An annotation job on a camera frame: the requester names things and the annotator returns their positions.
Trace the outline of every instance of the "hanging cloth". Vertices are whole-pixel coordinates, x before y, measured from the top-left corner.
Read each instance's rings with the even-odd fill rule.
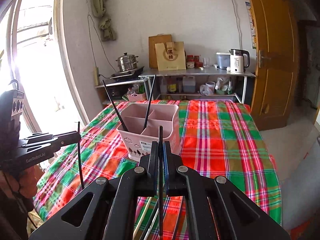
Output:
[[[99,18],[99,29],[101,31],[102,41],[114,41],[116,36],[111,27],[111,18],[106,14],[106,5],[104,0],[91,0],[92,13]]]

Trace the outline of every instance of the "stove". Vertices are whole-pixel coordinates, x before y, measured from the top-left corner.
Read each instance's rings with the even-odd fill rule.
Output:
[[[138,78],[138,76],[140,74],[142,74],[143,68],[144,68],[144,66],[143,67],[138,67],[138,68],[132,69],[132,70],[117,72],[117,73],[112,74],[110,76],[110,79],[113,79],[116,82],[129,81],[131,79]]]

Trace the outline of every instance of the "pot lid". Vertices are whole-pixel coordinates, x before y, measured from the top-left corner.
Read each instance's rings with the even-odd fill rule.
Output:
[[[133,54],[128,55],[128,53],[126,52],[126,53],[124,53],[123,56],[119,57],[118,60],[131,59],[131,58],[135,58],[135,57],[136,57],[135,55],[133,55]]]

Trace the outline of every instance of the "wooden cutting board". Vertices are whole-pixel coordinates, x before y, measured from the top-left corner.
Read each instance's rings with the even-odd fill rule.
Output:
[[[157,55],[156,55],[156,46],[157,43],[171,42],[171,34],[157,35],[149,37],[149,67],[158,68]]]

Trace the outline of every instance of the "window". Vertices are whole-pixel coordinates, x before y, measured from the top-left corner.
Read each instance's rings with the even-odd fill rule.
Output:
[[[67,81],[59,11],[60,0],[16,0],[0,23],[0,93],[12,89],[11,79],[19,81],[26,94],[23,135],[28,130],[59,134],[77,130],[78,121],[81,127],[88,123],[76,88]]]

